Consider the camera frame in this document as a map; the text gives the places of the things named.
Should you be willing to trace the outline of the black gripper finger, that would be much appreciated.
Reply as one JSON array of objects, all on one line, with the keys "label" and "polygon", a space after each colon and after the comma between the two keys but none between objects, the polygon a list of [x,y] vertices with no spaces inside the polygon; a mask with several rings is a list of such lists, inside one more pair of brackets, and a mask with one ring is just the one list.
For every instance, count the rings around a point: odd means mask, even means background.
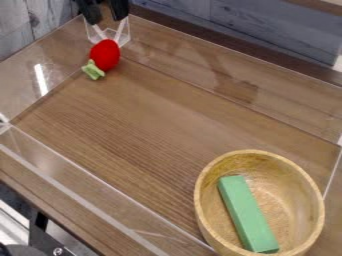
[{"label": "black gripper finger", "polygon": [[76,4],[88,24],[96,25],[102,19],[97,0],[76,0]]},{"label": "black gripper finger", "polygon": [[108,0],[112,18],[114,21],[122,20],[129,13],[128,0]]}]

